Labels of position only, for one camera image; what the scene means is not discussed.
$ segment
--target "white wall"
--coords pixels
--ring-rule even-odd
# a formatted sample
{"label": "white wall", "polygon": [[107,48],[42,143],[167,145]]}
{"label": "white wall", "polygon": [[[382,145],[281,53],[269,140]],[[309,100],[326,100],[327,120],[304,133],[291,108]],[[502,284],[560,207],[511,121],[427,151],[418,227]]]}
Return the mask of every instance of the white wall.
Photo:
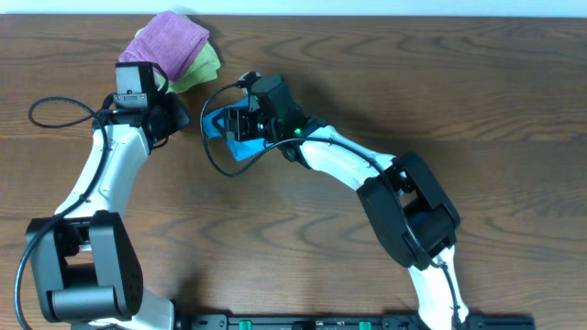
{"label": "white wall", "polygon": [[587,17],[587,0],[0,0],[0,13]]}

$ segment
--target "purple cloth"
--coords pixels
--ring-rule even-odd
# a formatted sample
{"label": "purple cloth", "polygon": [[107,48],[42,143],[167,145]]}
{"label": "purple cloth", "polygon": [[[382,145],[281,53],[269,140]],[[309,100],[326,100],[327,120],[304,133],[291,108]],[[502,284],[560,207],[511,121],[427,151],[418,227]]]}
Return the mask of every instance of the purple cloth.
{"label": "purple cloth", "polygon": [[173,82],[180,80],[208,40],[210,32],[184,16],[166,11],[156,15],[118,60],[159,63]]}

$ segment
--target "wooden table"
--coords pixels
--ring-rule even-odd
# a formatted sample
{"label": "wooden table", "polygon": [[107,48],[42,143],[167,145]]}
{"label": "wooden table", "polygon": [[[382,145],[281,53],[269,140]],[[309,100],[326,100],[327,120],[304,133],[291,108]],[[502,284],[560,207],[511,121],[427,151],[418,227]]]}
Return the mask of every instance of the wooden table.
{"label": "wooden table", "polygon": [[[584,20],[192,19],[210,29],[223,63],[218,80],[183,96],[193,116],[242,72],[285,74],[308,114],[370,148],[427,160],[462,217],[456,262],[469,307],[533,314],[541,329],[587,327]],[[40,129],[28,107],[50,95],[101,104],[116,89],[117,56],[149,20],[0,16],[2,328],[17,327],[12,288],[28,221],[52,214],[91,147],[88,123]],[[217,105],[237,99],[228,93]],[[82,115],[53,106],[39,118]],[[226,179],[195,128],[152,153],[126,227],[147,287],[189,313],[417,307],[407,271],[380,247],[353,191],[278,152]],[[50,327],[29,268],[23,296],[31,324]]]}

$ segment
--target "blue cloth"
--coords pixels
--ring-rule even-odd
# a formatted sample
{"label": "blue cloth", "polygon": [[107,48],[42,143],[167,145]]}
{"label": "blue cloth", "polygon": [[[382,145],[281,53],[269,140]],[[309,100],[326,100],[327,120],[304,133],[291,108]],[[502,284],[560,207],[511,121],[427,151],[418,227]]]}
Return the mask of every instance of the blue cloth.
{"label": "blue cloth", "polygon": [[[210,114],[206,115],[204,117],[203,128],[204,128],[204,132],[206,133],[208,138],[209,139],[223,138],[222,135],[220,134],[220,132],[212,124],[212,118],[214,116],[216,116],[220,111],[222,111],[222,109],[224,109],[226,107],[230,107],[230,106],[244,106],[247,104],[248,104],[247,99],[243,99],[243,100],[236,102],[233,105],[227,105],[225,107],[221,107],[221,108],[211,112]],[[224,119],[218,120],[218,124],[221,126],[224,126]],[[253,139],[253,140],[249,140],[249,141],[245,141],[245,142],[238,142],[236,140],[226,140],[225,138],[223,138],[223,139],[227,143],[228,149],[230,149],[230,152],[232,153],[232,157],[236,161],[245,160],[251,156],[258,154],[263,149],[265,149],[265,146],[263,145],[263,142],[265,141],[264,138],[257,138],[257,139]]]}

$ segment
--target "folded cloth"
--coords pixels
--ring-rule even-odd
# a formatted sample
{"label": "folded cloth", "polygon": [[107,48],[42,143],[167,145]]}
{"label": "folded cloth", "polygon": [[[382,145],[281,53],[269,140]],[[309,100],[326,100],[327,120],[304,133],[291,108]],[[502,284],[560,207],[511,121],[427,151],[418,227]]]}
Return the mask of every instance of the folded cloth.
{"label": "folded cloth", "polygon": [[[142,30],[143,29],[137,31],[135,37],[138,36]],[[216,55],[212,45],[207,41],[185,75],[177,82],[169,82],[167,93],[183,93],[198,83],[212,81],[218,78],[218,73],[216,72],[218,69],[220,69],[220,59],[218,58],[218,55]],[[155,78],[157,78],[159,86],[163,86],[165,79],[159,74],[155,74]]]}
{"label": "folded cloth", "polygon": [[[236,102],[233,105],[228,105],[225,107],[244,106],[247,104],[248,104],[247,99],[244,99],[244,100],[240,100],[240,101]],[[202,125],[202,129],[204,130],[205,134],[208,136],[209,139],[222,137],[220,132],[218,132],[216,127],[214,127],[214,125],[212,124],[212,118],[214,118],[214,116],[218,115],[218,113],[220,111],[222,111],[225,107],[219,108],[204,117],[204,123]],[[218,124],[220,126],[223,126],[224,120],[223,119],[218,120]],[[236,140],[226,140],[225,139],[225,142],[227,143],[228,149],[230,150],[230,152],[232,153],[232,157],[236,161],[245,160],[245,159],[247,159],[251,156],[254,156],[255,154],[263,151],[265,149],[264,141],[265,141],[264,138],[252,139],[252,140],[245,141],[245,142],[238,142]]]}
{"label": "folded cloth", "polygon": [[184,16],[166,11],[156,15],[118,57],[125,61],[159,63],[172,82],[188,71],[210,33]]}

